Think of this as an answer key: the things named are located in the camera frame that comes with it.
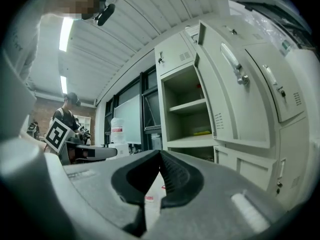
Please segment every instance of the vent slot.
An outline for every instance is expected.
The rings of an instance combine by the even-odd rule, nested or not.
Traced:
[[[184,61],[186,59],[185,55],[182,53],[179,55],[180,61]]]
[[[186,58],[186,59],[189,59],[189,58],[190,58],[190,54],[189,54],[189,52],[188,52],[188,51],[187,51],[187,52],[185,52],[185,53],[184,53],[184,56],[185,56],[185,58]]]
[[[259,35],[259,34],[252,34],[254,37],[255,37],[255,39],[257,39],[257,40],[263,40],[264,38],[261,36],[261,35]]]
[[[299,106],[299,105],[302,104],[302,101],[301,101],[299,92],[294,93],[294,94],[293,94],[293,97],[294,97],[295,104],[296,104],[297,106]]]
[[[217,129],[224,129],[224,121],[221,113],[214,115],[215,126]]]

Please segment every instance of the whiteboard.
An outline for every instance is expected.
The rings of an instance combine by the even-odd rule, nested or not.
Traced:
[[[140,135],[140,98],[139,95],[129,99],[114,109],[114,117],[123,119],[125,142],[141,144]]]

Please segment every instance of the yellow object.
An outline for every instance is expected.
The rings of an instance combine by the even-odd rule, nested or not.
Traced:
[[[206,134],[211,134],[211,132],[209,130],[205,130],[205,131],[195,132],[193,135],[198,136],[198,135],[206,135]]]

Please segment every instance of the headphones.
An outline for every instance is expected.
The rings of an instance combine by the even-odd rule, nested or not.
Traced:
[[[94,19],[98,26],[102,26],[110,18],[110,16],[115,12],[116,6],[111,3],[106,6],[107,0],[100,0],[99,13],[97,15],[93,13],[83,13],[81,15],[82,20]]]

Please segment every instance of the ceiling light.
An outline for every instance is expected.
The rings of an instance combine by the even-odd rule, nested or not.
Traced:
[[[61,34],[60,34],[60,44],[59,50],[66,52],[68,46],[68,40],[72,24],[74,20],[72,18],[64,18],[62,22]]]
[[[65,76],[60,76],[62,92],[67,94],[67,78]]]

